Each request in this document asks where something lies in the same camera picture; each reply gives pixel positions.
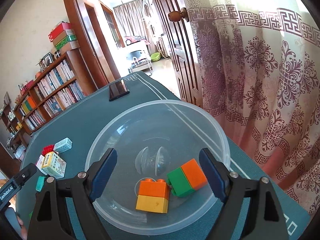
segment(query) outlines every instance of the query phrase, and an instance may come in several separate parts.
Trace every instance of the clear plastic bowl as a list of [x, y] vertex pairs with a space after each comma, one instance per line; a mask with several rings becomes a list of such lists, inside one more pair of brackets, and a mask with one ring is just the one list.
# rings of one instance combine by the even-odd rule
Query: clear plastic bowl
[[201, 108], [177, 100], [157, 100], [132, 107], [108, 123], [94, 140], [85, 169], [105, 151], [118, 153], [116, 167], [94, 203], [112, 225], [134, 234], [160, 235], [184, 228], [216, 202], [209, 185], [185, 198], [170, 193], [167, 214], [135, 209], [139, 182], [166, 179], [167, 173], [207, 147], [230, 168], [227, 137], [218, 122]]

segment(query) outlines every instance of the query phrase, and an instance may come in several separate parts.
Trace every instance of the metal screw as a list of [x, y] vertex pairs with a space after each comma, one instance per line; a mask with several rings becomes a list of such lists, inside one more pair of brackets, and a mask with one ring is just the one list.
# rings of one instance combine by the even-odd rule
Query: metal screw
[[87, 174], [84, 171], [78, 173], [78, 178], [83, 179]]
[[261, 178], [261, 181], [265, 184], [268, 184], [269, 183], [269, 179], [267, 177], [262, 177]]
[[236, 179], [239, 177], [239, 174], [236, 173], [235, 171], [232, 171], [232, 172], [230, 172], [230, 176]]
[[53, 182], [54, 181], [54, 177], [49, 177], [49, 178], [47, 178], [47, 182], [48, 183], [51, 183], [51, 182]]

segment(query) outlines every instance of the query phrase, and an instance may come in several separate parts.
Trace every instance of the teal table mat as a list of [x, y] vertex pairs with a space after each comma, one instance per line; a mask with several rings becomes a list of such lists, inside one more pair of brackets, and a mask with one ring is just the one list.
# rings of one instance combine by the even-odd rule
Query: teal table mat
[[[72, 141], [72, 148], [61, 154], [63, 160], [67, 162], [65, 178], [74, 177], [84, 170], [85, 161], [89, 149], [99, 132], [121, 112], [153, 100], [175, 99], [178, 100], [167, 88], [153, 80], [143, 72], [135, 72], [124, 78], [130, 90], [129, 95], [109, 102], [108, 86], [101, 88], [82, 101], [74, 104], [70, 109], [58, 115], [33, 135], [31, 143], [27, 149], [21, 167], [29, 163], [36, 163], [42, 148], [55, 144], [68, 137]], [[259, 179], [266, 174], [249, 158], [233, 141], [228, 139], [231, 152], [231, 169], [238, 172], [242, 177]], [[29, 225], [29, 214], [35, 205], [36, 182], [40, 171], [37, 172], [20, 190], [17, 195], [17, 213]], [[296, 240], [302, 234], [309, 222], [308, 213], [294, 200], [287, 196], [277, 185], [273, 184], [277, 196], [280, 200], [290, 240]], [[85, 239], [80, 227], [73, 202], [67, 200], [69, 215], [78, 240]], [[232, 239], [239, 239], [245, 222], [249, 206], [249, 199], [245, 199], [241, 208], [240, 217], [233, 233]], [[212, 208], [199, 220], [193, 224], [173, 233], [159, 236], [140, 236], [122, 231], [102, 217], [104, 227], [114, 240], [161, 240], [161, 239], [186, 239], [202, 240], [208, 235], [214, 221], [218, 217], [222, 203], [218, 200]]]

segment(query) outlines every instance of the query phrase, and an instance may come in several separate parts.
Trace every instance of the patterned curtain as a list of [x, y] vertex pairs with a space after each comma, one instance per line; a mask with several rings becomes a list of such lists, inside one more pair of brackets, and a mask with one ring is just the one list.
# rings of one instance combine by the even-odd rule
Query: patterned curtain
[[320, 206], [320, 31], [300, 0], [185, 0], [204, 109], [310, 214]]
[[153, 33], [148, 23], [143, 20], [144, 16], [150, 16], [150, 10], [143, 0], [135, 0], [123, 5], [114, 7], [114, 12], [119, 22], [120, 32], [123, 37], [126, 36], [141, 36], [149, 41], [148, 51], [151, 54], [158, 51], [153, 42]]

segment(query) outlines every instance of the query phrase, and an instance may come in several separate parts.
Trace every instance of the window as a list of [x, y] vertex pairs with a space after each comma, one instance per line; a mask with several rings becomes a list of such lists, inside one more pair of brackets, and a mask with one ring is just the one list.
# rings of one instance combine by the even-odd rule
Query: window
[[107, 12], [103, 6], [102, 6], [102, 9], [103, 9], [104, 15], [106, 16], [106, 19], [108, 21], [108, 24], [109, 24], [113, 39], [114, 39], [117, 47], [121, 48], [122, 47], [122, 43], [121, 43], [121, 40], [119, 38], [118, 30], [117, 30], [117, 27], [116, 27], [116, 22], [112, 18], [112, 16], [110, 15], [110, 13]]

